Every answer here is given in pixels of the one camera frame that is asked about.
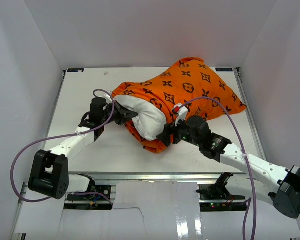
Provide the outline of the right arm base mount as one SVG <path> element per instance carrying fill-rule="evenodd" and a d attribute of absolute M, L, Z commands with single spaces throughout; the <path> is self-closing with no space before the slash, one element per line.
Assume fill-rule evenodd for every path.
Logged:
<path fill-rule="evenodd" d="M 226 185 L 233 173 L 225 172 L 213 184 L 199 184 L 199 206 L 202 213 L 245 212 L 248 200 L 244 196 L 231 195 Z"/>

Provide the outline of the white pillow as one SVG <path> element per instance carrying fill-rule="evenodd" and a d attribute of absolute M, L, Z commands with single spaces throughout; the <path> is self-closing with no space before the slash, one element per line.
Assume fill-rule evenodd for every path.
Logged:
<path fill-rule="evenodd" d="M 154 141 L 157 139 L 157 135 L 163 132 L 167 118 L 150 102 L 129 95 L 117 95 L 114 100 L 124 108 L 138 114 L 132 119 L 132 122 L 142 138 Z"/>

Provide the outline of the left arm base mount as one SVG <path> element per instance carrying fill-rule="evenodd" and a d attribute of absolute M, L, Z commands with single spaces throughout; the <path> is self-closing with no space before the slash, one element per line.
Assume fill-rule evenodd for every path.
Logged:
<path fill-rule="evenodd" d="M 71 174 L 65 199 L 70 202 L 91 201 L 96 204 L 106 201 L 110 203 L 111 190 L 111 185 L 97 184 L 90 176 Z"/>

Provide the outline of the orange patterned pillowcase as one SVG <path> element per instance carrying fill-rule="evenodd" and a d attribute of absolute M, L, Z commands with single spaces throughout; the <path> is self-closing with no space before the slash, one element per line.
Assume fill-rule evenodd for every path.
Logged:
<path fill-rule="evenodd" d="M 123 82 L 112 91 L 113 98 L 118 95 L 153 104 L 164 113 L 167 124 L 175 121 L 173 108 L 178 103 L 187 108 L 188 118 L 200 116 L 204 120 L 213 120 L 225 113 L 239 114 L 247 108 L 234 90 L 198 57 L 180 59 L 150 80 Z M 125 127 L 147 151 L 159 154 L 166 149 L 158 139 L 149 141 L 141 137 L 132 120 Z"/>

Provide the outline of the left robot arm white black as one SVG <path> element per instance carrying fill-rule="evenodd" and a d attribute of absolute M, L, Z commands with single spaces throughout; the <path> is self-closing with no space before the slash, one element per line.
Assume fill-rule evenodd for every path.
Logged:
<path fill-rule="evenodd" d="M 57 146 L 35 154 L 28 188 L 57 200 L 66 194 L 79 194 L 86 200 L 93 198 L 96 187 L 91 184 L 91 179 L 70 174 L 69 163 L 103 134 L 105 125 L 114 122 L 122 126 L 137 116 L 137 112 L 115 100 L 107 103 L 103 97 L 93 98 L 74 134 Z"/>

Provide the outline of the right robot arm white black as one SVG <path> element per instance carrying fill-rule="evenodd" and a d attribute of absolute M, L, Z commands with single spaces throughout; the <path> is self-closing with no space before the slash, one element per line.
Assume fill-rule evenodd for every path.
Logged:
<path fill-rule="evenodd" d="M 248 177 L 224 172 L 212 189 L 226 200 L 230 196 L 256 197 L 272 205 L 284 216 L 300 216 L 300 168 L 286 168 L 246 154 L 229 139 L 213 133 L 200 116 L 192 116 L 178 123 L 167 123 L 157 136 L 165 146 L 185 141 L 197 146 L 201 154 L 218 163 L 231 166 Z"/>

